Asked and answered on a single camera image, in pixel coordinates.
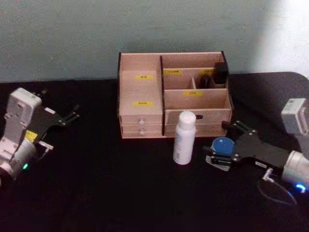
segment drawer knob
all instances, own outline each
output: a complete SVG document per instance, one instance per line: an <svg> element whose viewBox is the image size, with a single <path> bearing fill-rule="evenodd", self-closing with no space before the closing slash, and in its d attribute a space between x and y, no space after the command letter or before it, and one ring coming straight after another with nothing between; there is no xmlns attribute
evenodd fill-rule
<svg viewBox="0 0 309 232"><path fill-rule="evenodd" d="M144 134L145 134L144 129L141 129L141 130L140 130L140 135L144 135Z"/></svg>
<svg viewBox="0 0 309 232"><path fill-rule="evenodd" d="M140 124L140 125L144 125L144 124L145 124L145 121L144 121L143 119L141 119L141 120L139 121L139 124Z"/></svg>

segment black table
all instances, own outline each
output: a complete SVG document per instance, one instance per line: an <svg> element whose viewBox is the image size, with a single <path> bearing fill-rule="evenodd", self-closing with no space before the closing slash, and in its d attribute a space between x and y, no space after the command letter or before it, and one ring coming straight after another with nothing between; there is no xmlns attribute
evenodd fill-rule
<svg viewBox="0 0 309 232"><path fill-rule="evenodd" d="M264 170L247 165L226 173L206 164L202 147L210 138L196 139L186 166L172 159L173 139L122 140L115 80L1 84L0 115L18 87L47 88L43 105L63 116L80 104L81 119L51 131L45 141L54 151L0 193L1 231L309 231L308 195L285 184L299 207L266 200L256 188ZM280 111L290 97L309 98L304 77L232 75L230 88L234 118L265 142L299 149Z"/></svg>

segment wooden desk organizer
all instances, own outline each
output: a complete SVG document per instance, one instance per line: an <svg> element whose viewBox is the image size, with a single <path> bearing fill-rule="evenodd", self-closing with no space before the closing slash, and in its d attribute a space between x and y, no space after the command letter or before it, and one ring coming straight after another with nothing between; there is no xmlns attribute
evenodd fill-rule
<svg viewBox="0 0 309 232"><path fill-rule="evenodd" d="M225 136L232 107L227 83L199 88L202 77L228 75L223 52L120 53L118 115L122 138L174 137L179 114L197 116L197 137Z"/></svg>

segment blue round container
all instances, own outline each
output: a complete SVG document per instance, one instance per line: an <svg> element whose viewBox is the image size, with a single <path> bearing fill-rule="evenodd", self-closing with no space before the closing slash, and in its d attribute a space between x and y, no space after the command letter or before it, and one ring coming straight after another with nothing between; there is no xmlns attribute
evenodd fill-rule
<svg viewBox="0 0 309 232"><path fill-rule="evenodd" d="M212 142L211 148L215 152L231 156L233 153L234 145L235 143L233 140L226 137L218 137Z"/></svg>

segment white bottle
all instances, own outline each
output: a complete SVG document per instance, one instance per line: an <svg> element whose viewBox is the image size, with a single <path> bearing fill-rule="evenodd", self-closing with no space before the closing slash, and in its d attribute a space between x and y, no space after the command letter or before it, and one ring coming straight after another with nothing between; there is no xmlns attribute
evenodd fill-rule
<svg viewBox="0 0 309 232"><path fill-rule="evenodd" d="M174 142L174 161L185 165L191 161L194 138L196 133L196 116L191 111L183 111L179 115Z"/></svg>

